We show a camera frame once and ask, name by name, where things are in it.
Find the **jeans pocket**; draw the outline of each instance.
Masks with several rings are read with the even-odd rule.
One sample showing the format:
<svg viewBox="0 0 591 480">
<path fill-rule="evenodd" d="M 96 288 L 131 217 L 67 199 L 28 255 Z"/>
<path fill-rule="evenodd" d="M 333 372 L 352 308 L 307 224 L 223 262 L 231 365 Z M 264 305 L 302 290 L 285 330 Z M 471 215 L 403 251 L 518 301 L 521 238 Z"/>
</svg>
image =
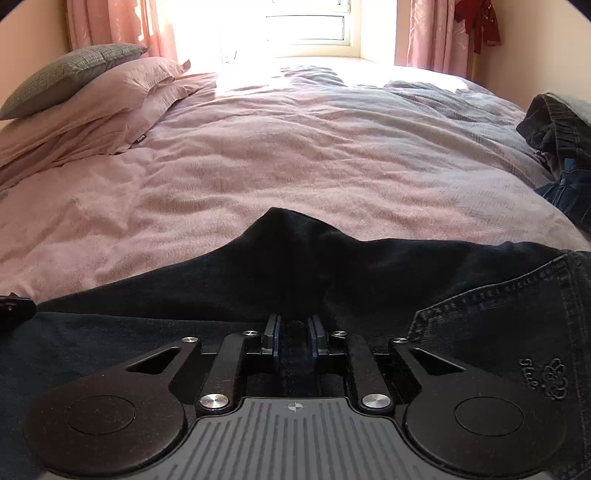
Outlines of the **jeans pocket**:
<svg viewBox="0 0 591 480">
<path fill-rule="evenodd" d="M 408 338 L 559 402 L 559 478 L 591 473 L 591 255 L 569 252 L 513 280 L 420 310 Z"/>
</svg>

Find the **pocket stitching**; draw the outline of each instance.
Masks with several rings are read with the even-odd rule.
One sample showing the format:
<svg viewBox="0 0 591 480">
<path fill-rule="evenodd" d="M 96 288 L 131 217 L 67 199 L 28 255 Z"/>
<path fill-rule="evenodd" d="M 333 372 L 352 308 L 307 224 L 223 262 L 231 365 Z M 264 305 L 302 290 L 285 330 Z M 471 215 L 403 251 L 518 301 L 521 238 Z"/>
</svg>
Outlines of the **pocket stitching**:
<svg viewBox="0 0 591 480">
<path fill-rule="evenodd" d="M 426 309 L 419 310 L 414 314 L 413 321 L 408 328 L 407 337 L 413 342 L 420 342 L 423 339 L 431 320 L 438 315 L 455 312 L 468 305 L 478 305 L 486 300 L 500 299 L 503 298 L 503 296 L 530 287 L 547 277 L 556 276 L 561 269 L 567 267 L 566 258 L 567 255 L 563 254 L 517 278 L 476 287 L 472 290 L 459 293 L 449 299 L 445 299 Z"/>
<path fill-rule="evenodd" d="M 576 259 L 573 259 L 576 266 L 584 272 L 584 268 L 577 262 Z M 561 288 L 561 297 L 563 299 L 563 306 L 567 313 L 567 332 L 569 336 L 569 344 L 571 349 L 572 355 L 572 364 L 573 364 L 573 376 L 575 380 L 575 390 L 577 395 L 577 403 L 579 405 L 579 412 L 589 411 L 589 388 L 586 388 L 585 394 L 581 394 L 581 384 L 585 385 L 586 382 L 581 382 L 581 379 L 584 379 L 584 373 L 580 372 L 580 367 L 584 370 L 587 370 L 587 366 L 589 364 L 588 360 L 584 357 L 585 348 L 583 344 L 588 343 L 588 332 L 586 332 L 586 321 L 584 318 L 584 308 L 580 304 L 581 302 L 581 293 L 579 289 L 579 284 L 577 282 L 576 276 L 572 274 L 572 272 L 567 269 L 564 278 L 561 278 L 561 281 L 568 282 L 570 289 L 567 291 L 573 292 L 570 295 L 570 298 L 565 298 L 564 296 L 564 289 Z M 573 318 L 580 318 L 582 317 L 582 322 L 573 321 Z M 581 421 L 581 429 L 583 434 L 583 456 L 585 459 L 589 458 L 589 423 L 585 419 L 583 415 L 580 416 Z"/>
</svg>

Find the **round pad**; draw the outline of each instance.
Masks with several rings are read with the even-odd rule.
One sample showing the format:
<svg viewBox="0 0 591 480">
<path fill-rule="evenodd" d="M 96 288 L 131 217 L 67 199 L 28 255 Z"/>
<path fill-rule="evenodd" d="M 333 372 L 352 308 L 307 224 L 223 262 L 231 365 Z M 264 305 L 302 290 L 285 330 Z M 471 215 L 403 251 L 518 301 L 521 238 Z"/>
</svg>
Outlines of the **round pad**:
<svg viewBox="0 0 591 480">
<path fill-rule="evenodd" d="M 486 437 L 502 437 L 523 425 L 521 409 L 495 397 L 476 397 L 456 407 L 456 420 L 466 430 Z"/>
<path fill-rule="evenodd" d="M 135 407 L 123 398 L 98 395 L 75 402 L 66 414 L 70 427 L 88 435 L 124 429 L 135 417 Z"/>
</svg>

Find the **window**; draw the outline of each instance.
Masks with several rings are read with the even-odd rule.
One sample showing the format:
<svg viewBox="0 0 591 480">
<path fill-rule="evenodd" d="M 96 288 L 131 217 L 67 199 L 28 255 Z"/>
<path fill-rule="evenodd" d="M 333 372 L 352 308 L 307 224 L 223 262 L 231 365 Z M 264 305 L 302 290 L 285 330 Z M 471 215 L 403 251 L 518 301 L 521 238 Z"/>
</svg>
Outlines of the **window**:
<svg viewBox="0 0 591 480">
<path fill-rule="evenodd" d="M 349 0 L 269 0 L 265 26 L 272 43 L 349 46 Z"/>
</svg>

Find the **black jeans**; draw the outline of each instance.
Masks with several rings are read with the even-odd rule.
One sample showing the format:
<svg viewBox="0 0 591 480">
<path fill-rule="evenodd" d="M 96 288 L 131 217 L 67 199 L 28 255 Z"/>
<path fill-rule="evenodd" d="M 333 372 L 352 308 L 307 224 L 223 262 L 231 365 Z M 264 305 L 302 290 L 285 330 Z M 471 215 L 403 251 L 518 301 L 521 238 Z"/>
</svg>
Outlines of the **black jeans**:
<svg viewBox="0 0 591 480">
<path fill-rule="evenodd" d="M 183 336 L 206 350 L 318 313 L 376 351 L 408 336 L 560 402 L 567 442 L 559 478 L 591 478 L 591 253 L 543 245 L 387 239 L 360 242 L 325 223 L 271 209 L 202 257 L 51 300 L 0 323 L 0 478 L 40 471 L 22 419 L 45 389 Z"/>
</svg>

